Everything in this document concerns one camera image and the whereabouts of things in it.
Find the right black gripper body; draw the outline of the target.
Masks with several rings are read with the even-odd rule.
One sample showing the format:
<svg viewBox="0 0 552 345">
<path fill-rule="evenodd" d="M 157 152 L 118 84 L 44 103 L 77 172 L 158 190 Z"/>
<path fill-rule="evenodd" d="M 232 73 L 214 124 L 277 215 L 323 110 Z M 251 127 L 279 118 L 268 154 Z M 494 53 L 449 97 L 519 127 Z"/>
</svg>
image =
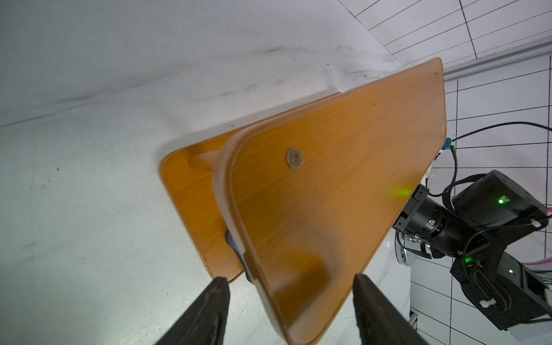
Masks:
<svg viewBox="0 0 552 345">
<path fill-rule="evenodd" d="M 418 185 L 393 228 L 431 246 L 434 257 L 460 257 L 474 230 L 428 193 L 427 187 Z"/>
</svg>

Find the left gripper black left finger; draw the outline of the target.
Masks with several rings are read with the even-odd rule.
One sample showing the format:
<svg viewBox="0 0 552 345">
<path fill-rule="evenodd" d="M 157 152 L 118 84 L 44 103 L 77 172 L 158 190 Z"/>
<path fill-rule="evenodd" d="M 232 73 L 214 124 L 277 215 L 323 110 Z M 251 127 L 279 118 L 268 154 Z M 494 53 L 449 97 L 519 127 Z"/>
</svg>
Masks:
<svg viewBox="0 0 552 345">
<path fill-rule="evenodd" d="M 223 344 L 230 297 L 228 280 L 215 277 L 156 344 Z"/>
</svg>

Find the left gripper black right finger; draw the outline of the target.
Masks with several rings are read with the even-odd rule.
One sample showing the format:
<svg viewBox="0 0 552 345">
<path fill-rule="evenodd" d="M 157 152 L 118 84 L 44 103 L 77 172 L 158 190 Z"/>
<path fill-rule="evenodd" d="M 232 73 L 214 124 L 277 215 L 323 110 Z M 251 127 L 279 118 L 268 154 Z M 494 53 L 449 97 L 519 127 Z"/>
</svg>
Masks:
<svg viewBox="0 0 552 345">
<path fill-rule="evenodd" d="M 356 274 L 352 292 L 361 344 L 427 344 L 368 276 Z"/>
</svg>

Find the blue bottom eraser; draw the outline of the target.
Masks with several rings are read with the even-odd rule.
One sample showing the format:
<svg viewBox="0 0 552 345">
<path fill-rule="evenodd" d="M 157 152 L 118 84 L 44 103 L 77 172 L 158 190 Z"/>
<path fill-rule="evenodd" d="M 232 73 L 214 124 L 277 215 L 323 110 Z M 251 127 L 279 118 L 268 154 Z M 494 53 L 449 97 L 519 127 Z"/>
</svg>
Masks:
<svg viewBox="0 0 552 345">
<path fill-rule="evenodd" d="M 246 279 L 247 279 L 248 281 L 251 281 L 251 279 L 250 279 L 250 274 L 248 273 L 247 268 L 246 268 L 246 266 L 245 266 L 245 264 L 244 264 L 244 261 L 243 261 L 243 259 L 242 259 L 242 257 L 241 257 L 241 254 L 240 254 L 240 252 L 239 252 L 239 250 L 238 250 L 237 243 L 234 241 L 233 237 L 231 236 L 230 231 L 227 231 L 227 232 L 226 232 L 226 234 L 225 234 L 225 241 L 226 241 L 226 243 L 232 248 L 232 250 L 234 251 L 234 253 L 235 253 L 235 255 L 237 256 L 238 260 L 240 261 L 240 264 L 242 265 L 242 268 L 243 268 L 244 273 L 245 273 L 245 275 L 246 275 Z"/>
</svg>

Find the orange two-tier shelf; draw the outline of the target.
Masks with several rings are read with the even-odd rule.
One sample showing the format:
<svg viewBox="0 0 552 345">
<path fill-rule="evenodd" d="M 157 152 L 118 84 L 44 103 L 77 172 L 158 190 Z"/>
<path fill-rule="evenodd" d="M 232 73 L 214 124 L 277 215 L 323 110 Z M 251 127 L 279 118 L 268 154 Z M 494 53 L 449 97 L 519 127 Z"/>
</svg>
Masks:
<svg viewBox="0 0 552 345">
<path fill-rule="evenodd" d="M 434 58 L 166 156 L 160 176 L 212 277 L 243 272 L 276 330 L 318 342 L 446 141 Z"/>
</svg>

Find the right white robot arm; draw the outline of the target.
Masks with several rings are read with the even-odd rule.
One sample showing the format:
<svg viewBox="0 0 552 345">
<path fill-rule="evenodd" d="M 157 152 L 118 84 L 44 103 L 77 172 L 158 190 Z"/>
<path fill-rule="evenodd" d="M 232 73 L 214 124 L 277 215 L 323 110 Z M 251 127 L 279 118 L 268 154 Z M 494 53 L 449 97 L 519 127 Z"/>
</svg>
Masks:
<svg viewBox="0 0 552 345">
<path fill-rule="evenodd" d="M 419 185 L 395 221 L 397 235 L 421 240 L 421 257 L 451 257 L 450 273 L 461 291 L 500 330 L 551 322 L 551 291 L 527 266 L 506 253 L 514 242 L 546 228 L 546 207 L 498 170 L 458 182 L 441 204 Z"/>
</svg>

